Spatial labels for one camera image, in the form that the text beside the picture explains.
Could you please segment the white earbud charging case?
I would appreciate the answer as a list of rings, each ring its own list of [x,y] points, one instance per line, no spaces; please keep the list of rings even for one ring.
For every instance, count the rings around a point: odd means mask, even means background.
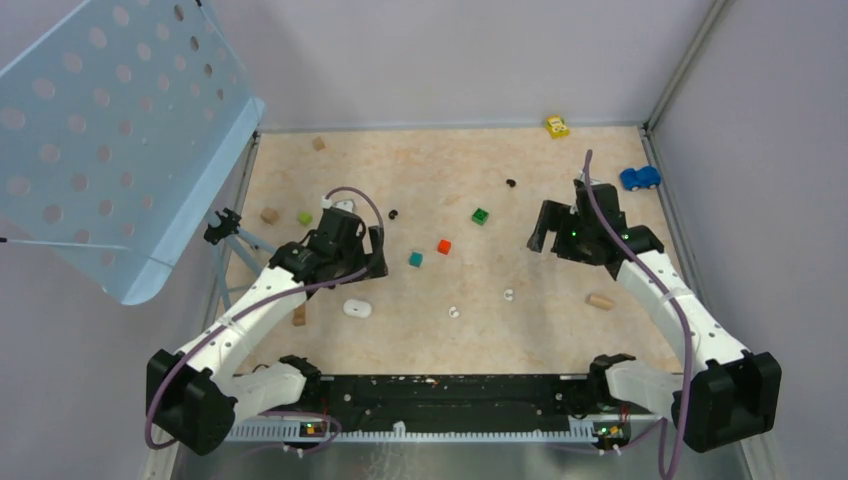
[[[373,313],[372,305],[364,300],[349,299],[343,303],[342,311],[346,316],[367,319]]]

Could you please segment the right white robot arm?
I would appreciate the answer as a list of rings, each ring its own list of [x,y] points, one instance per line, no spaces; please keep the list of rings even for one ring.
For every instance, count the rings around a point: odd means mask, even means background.
[[[547,235],[558,258],[605,268],[649,315],[678,357],[680,374],[629,354],[599,355],[589,367],[586,397],[600,412],[623,402],[668,420],[685,444],[704,453],[771,431],[782,369],[728,333],[686,285],[653,231],[630,226],[610,184],[575,181],[572,205],[542,202],[529,250]]]

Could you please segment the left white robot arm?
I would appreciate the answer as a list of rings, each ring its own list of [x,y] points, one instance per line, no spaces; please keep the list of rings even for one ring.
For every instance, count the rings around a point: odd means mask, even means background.
[[[180,443],[198,455],[221,445],[237,424],[281,405],[308,413],[319,404],[312,367],[283,358],[252,374],[238,367],[277,324],[320,289],[382,278],[382,220],[368,226],[336,207],[322,213],[303,242],[277,249],[247,292],[209,329],[174,353],[148,361],[144,435],[147,446]]]

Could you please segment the teal cube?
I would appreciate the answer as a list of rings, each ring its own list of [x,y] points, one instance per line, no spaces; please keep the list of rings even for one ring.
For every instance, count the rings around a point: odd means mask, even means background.
[[[410,254],[408,263],[410,266],[420,268],[423,263],[423,254],[419,252],[412,252]]]

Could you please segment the orange cube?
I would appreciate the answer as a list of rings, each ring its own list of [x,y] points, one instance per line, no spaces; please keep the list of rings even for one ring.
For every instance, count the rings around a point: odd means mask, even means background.
[[[448,255],[451,250],[451,242],[448,240],[441,240],[438,244],[437,251],[443,255]]]

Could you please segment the green lego brick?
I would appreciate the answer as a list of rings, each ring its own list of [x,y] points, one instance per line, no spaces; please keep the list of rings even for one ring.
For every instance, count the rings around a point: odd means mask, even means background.
[[[482,208],[477,208],[471,216],[471,220],[475,224],[480,225],[480,226],[485,225],[488,218],[489,218],[489,212],[482,209]]]

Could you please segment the lime green cube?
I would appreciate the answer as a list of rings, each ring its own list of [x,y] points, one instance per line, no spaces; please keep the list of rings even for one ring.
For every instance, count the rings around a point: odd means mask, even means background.
[[[309,226],[313,222],[313,216],[307,211],[301,211],[297,215],[297,220],[301,226]]]

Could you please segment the yellow toy car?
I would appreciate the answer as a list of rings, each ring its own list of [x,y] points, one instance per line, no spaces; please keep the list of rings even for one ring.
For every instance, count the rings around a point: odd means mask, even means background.
[[[570,135],[570,129],[561,116],[547,117],[544,125],[552,139],[560,139]]]

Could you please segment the wooden block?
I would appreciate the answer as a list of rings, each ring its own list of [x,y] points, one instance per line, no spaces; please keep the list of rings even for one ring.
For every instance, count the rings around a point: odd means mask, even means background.
[[[301,304],[293,311],[291,324],[294,327],[302,327],[305,326],[306,323],[306,305]]]

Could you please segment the wooden cylinder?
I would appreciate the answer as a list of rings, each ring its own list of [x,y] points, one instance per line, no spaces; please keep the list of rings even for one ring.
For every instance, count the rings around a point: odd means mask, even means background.
[[[603,311],[610,311],[616,306],[616,302],[614,300],[599,294],[589,294],[586,297],[586,303]]]

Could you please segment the blue toy car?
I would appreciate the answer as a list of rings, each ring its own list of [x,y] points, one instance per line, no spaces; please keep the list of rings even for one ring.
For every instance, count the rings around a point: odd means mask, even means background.
[[[652,166],[627,168],[619,175],[622,186],[628,191],[657,189],[662,182],[659,171]]]

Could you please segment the blue tripod stand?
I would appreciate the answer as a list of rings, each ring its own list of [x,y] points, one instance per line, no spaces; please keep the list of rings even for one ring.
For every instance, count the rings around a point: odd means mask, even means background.
[[[273,254],[276,248],[241,226],[242,217],[235,211],[210,208],[204,219],[206,229],[203,240],[210,246],[215,272],[215,304],[221,303],[228,310],[232,306],[231,294],[246,291],[247,287],[231,288],[226,280],[229,259],[235,254],[256,276],[263,269],[259,263],[259,252]]]

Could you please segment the blue perforated metal panel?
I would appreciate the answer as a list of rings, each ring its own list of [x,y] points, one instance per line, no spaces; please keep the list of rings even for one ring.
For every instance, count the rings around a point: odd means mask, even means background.
[[[83,2],[1,72],[2,214],[146,302],[264,110],[210,2]]]

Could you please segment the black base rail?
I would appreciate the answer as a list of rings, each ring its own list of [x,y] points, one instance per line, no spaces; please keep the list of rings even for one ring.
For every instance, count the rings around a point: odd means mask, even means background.
[[[308,381],[297,403],[328,414],[345,432],[564,432],[591,416],[641,414],[603,398],[583,375],[335,375]]]

